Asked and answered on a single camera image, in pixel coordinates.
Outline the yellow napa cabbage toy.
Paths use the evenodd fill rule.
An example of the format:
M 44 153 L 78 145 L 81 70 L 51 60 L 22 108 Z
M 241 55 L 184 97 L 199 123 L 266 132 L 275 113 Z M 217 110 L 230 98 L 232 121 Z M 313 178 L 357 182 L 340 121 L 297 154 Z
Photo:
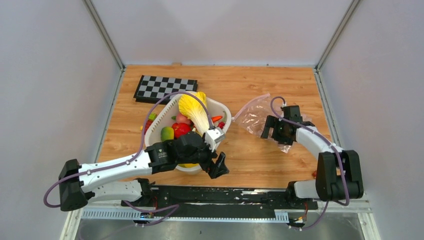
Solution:
M 178 109 L 182 115 L 193 122 L 196 131 L 202 136 L 211 127 L 207 96 L 202 91 L 193 92 L 191 95 L 181 95 Z

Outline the clear zip top bag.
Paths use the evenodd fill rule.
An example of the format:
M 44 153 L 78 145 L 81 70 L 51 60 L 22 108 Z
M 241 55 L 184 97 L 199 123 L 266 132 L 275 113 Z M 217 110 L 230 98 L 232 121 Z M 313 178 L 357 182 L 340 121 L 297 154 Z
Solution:
M 282 105 L 277 108 L 278 105 L 275 103 L 275 100 L 271 98 L 271 95 L 269 93 L 253 98 L 248 103 L 246 103 L 242 109 L 239 110 L 239 112 L 232 118 L 232 121 L 238 126 L 246 129 L 250 134 L 255 135 L 259 138 L 263 132 L 264 124 L 268 115 L 277 117 L 278 119 L 294 124 L 295 126 L 299 127 L 298 129 L 303 129 L 311 133 L 314 133 L 316 131 L 314 124 L 313 126 L 305 126 L 300 123 L 284 119 L 282 108 L 290 105 L 287 105 L 283 97 L 281 97 L 280 99 L 282 100 Z M 292 145 L 284 145 L 278 144 L 277 141 L 271 138 L 265 140 L 269 140 L 272 143 L 276 144 L 277 147 L 284 153 L 287 153 L 290 150 L 291 146 L 294 144 L 294 142 L 296 142 L 294 141 Z

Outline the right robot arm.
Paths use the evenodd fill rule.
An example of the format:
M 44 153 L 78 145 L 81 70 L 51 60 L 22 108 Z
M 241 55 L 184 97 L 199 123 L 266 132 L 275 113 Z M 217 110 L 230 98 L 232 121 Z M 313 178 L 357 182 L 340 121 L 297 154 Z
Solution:
M 286 204 L 298 209 L 306 199 L 334 201 L 347 205 L 351 199 L 364 195 L 359 154 L 345 150 L 324 137 L 310 121 L 304 121 L 297 105 L 282 108 L 282 116 L 268 115 L 262 139 L 273 139 L 278 144 L 304 146 L 317 160 L 314 180 L 291 181 Z

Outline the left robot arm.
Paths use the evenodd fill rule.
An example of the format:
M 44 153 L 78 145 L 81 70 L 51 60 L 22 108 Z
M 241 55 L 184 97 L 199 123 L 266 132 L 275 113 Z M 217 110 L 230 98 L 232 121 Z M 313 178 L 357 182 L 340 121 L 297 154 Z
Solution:
M 58 177 L 59 208 L 63 212 L 81 209 L 91 202 L 124 200 L 149 206 L 151 190 L 137 180 L 119 183 L 136 176 L 149 176 L 173 171 L 177 165 L 198 164 L 211 179 L 228 174 L 224 152 L 217 153 L 217 145 L 225 138 L 219 129 L 208 130 L 203 136 L 196 132 L 177 139 L 157 142 L 139 153 L 101 163 L 80 164 L 68 160 Z

